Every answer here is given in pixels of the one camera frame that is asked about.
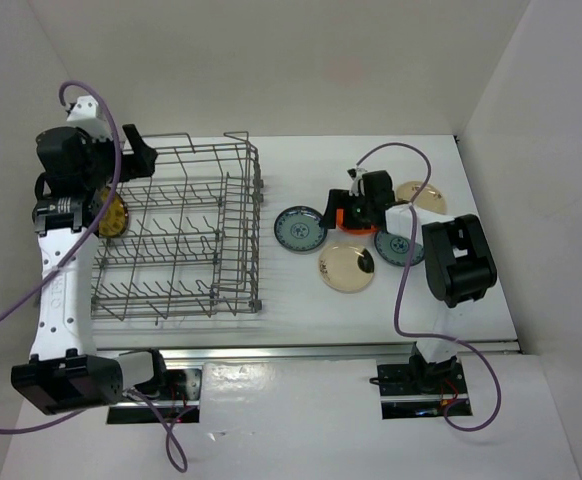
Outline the orange plastic plate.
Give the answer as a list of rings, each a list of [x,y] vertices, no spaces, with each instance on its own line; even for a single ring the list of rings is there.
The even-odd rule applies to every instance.
[[[351,211],[345,209],[337,210],[336,227],[347,234],[357,236],[372,235],[378,231],[375,225],[357,219]]]

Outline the yellow patterned plate brown rim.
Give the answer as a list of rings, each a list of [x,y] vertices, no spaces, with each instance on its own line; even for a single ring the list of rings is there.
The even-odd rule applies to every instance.
[[[119,238],[126,232],[128,225],[127,206],[120,194],[116,193],[99,223],[98,234],[101,238]]]

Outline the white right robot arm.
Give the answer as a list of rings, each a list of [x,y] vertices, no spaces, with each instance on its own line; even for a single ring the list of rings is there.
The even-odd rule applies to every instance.
[[[497,280],[482,224],[474,214],[452,217],[396,201],[392,179],[384,170],[351,168],[348,175],[349,189],[329,191],[321,227],[374,227],[406,238],[409,247],[423,248],[427,285],[441,305],[430,331],[416,338],[408,377],[415,390],[432,392],[456,364],[454,328],[460,321],[460,305],[482,299]]]

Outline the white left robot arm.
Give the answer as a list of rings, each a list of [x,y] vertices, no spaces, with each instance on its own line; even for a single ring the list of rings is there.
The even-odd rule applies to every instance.
[[[123,131],[133,150],[121,156],[106,125],[55,127],[36,138],[44,171],[36,182],[32,218],[47,283],[29,359],[12,368],[11,384],[45,415],[115,405],[131,389],[154,400],[170,385],[157,350],[101,357],[93,337],[96,216],[114,179],[149,177],[157,158],[134,125]]]

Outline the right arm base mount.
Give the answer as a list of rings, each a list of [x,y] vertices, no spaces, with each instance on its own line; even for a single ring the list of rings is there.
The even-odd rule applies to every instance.
[[[471,416],[472,408],[461,364],[430,386],[418,386],[407,364],[378,364],[368,382],[378,389],[383,420]]]

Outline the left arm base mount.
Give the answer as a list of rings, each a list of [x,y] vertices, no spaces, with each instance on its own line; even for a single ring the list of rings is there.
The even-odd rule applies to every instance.
[[[194,424],[200,421],[200,398],[203,372],[201,367],[169,369],[166,384],[147,398],[167,422]],[[110,407],[108,425],[157,424],[158,418],[137,396],[129,396]]]

